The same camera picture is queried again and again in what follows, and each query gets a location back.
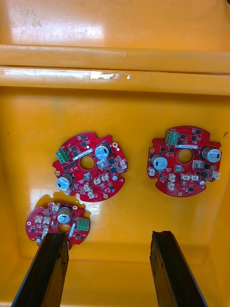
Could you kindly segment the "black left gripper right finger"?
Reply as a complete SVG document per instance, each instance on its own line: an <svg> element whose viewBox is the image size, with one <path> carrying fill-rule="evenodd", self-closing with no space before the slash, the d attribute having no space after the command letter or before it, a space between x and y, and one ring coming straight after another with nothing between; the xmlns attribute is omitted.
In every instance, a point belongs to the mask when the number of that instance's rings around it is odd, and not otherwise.
<svg viewBox="0 0 230 307"><path fill-rule="evenodd" d="M207 306L207 302L172 232L152 232L149 259L158 306Z"/></svg>

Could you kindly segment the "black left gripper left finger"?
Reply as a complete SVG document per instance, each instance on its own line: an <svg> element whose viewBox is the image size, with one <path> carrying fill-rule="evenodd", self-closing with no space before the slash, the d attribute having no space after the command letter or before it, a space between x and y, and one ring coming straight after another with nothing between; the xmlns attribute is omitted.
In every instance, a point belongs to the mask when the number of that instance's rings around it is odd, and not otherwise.
<svg viewBox="0 0 230 307"><path fill-rule="evenodd" d="M59 307L69 262L66 234L43 239L12 303L13 307Z"/></svg>

